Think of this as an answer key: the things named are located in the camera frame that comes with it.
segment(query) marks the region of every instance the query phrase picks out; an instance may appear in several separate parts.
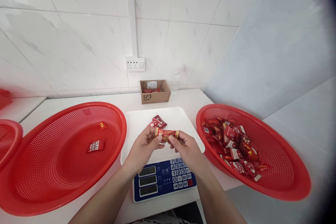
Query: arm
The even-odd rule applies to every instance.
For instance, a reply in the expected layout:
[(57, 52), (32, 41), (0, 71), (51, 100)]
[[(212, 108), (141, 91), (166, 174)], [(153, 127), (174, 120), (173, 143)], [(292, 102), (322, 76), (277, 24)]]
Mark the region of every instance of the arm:
[(206, 222), (208, 224), (223, 223), (225, 220), (226, 223), (246, 224), (245, 219), (212, 174), (195, 139), (180, 131), (178, 140), (169, 136), (170, 148), (175, 148), (175, 152), (180, 153), (184, 162), (195, 174)]
[(135, 140), (125, 163), (96, 192), (69, 222), (114, 223), (134, 176), (146, 165), (152, 152), (162, 149), (162, 136), (154, 137), (154, 128), (147, 127)]

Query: white table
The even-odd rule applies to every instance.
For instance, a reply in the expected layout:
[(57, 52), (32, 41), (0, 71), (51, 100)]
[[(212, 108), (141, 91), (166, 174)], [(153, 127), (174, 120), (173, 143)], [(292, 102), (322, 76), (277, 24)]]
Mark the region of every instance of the white table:
[[(213, 103), (200, 89), (179, 90), (177, 93), (173, 93), (171, 95), (168, 103), (155, 103), (144, 105), (141, 104), (140, 93), (52, 99), (44, 101), (21, 123), (23, 127), (23, 134), (27, 134), (43, 120), (63, 109), (74, 106), (76, 104), (93, 101), (112, 103), (120, 108), (123, 113), (134, 110), (179, 106), (185, 110), (186, 114), (188, 115), (195, 128), (196, 115), (199, 109), (207, 104)], [(230, 178), (229, 176), (219, 171), (212, 163), (210, 163), (207, 158), (206, 161), (224, 190), (229, 190), (242, 185), (242, 183), (238, 180)], [(103, 176), (103, 178), (99, 180), (90, 190), (61, 208), (58, 208), (49, 213), (32, 217), (16, 217), (9, 215), (1, 210), (0, 220), (2, 223), (15, 224), (68, 223), (68, 221), (75, 215), (75, 213), (82, 207), (82, 205), (84, 205), (84, 203), (87, 202), (89, 198), (105, 184), (105, 182), (118, 170), (119, 167), (120, 155), (115, 163), (112, 165), (112, 167), (108, 170), (108, 172)], [(198, 205), (200, 206), (201, 204), (199, 198), (200, 196), (198, 194), (197, 188), (191, 188), (188, 190), (135, 204), (133, 202), (131, 187), (128, 191), (128, 194), (120, 209), (115, 223), (129, 223), (181, 205), (188, 204), (193, 201), (197, 201)]]
[(0, 110), (0, 119), (22, 122), (46, 97), (14, 98), (13, 102)]

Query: cardboard box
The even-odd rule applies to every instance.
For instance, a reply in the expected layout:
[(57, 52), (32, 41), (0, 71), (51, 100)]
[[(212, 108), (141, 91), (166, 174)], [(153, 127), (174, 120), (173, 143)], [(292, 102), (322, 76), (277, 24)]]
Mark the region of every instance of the cardboard box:
[[(143, 93), (144, 89), (157, 89), (160, 88), (159, 93)], [(141, 103), (149, 104), (149, 103), (161, 103), (161, 102), (169, 102), (170, 88), (166, 82), (166, 80), (141, 80), (140, 81), (140, 89), (141, 89)]]

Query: electrical outlet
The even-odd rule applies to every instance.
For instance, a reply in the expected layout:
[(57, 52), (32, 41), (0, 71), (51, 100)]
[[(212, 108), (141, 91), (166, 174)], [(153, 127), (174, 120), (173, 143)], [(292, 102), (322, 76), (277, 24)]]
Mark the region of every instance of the electrical outlet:
[(126, 67), (128, 72), (144, 72), (145, 58), (126, 57)]

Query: red mesh basket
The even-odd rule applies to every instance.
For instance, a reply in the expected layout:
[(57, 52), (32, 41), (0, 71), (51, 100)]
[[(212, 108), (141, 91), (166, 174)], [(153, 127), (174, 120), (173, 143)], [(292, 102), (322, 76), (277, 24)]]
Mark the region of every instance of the red mesh basket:
[(17, 122), (0, 120), (0, 172), (17, 151), (22, 133), (22, 127)]
[[(262, 178), (258, 182), (235, 172), (211, 148), (203, 134), (201, 121), (203, 118), (212, 119), (215, 116), (236, 119), (236, 124), (242, 125), (246, 135), (251, 139), (251, 146), (262, 153), (263, 162), (272, 166), (272, 169), (261, 173)], [(283, 137), (258, 118), (231, 106), (210, 104), (197, 113), (196, 125), (205, 145), (205, 155), (222, 172), (261, 193), (280, 200), (298, 201), (309, 194), (310, 177), (298, 154)], [(252, 162), (252, 164), (258, 166), (258, 162)]]
[[(98, 125), (104, 122), (106, 129)], [(0, 174), (0, 206), (31, 216), (76, 199), (108, 171), (126, 137), (126, 119), (114, 105), (90, 102), (67, 108), (36, 126)], [(101, 140), (104, 149), (86, 153)]]

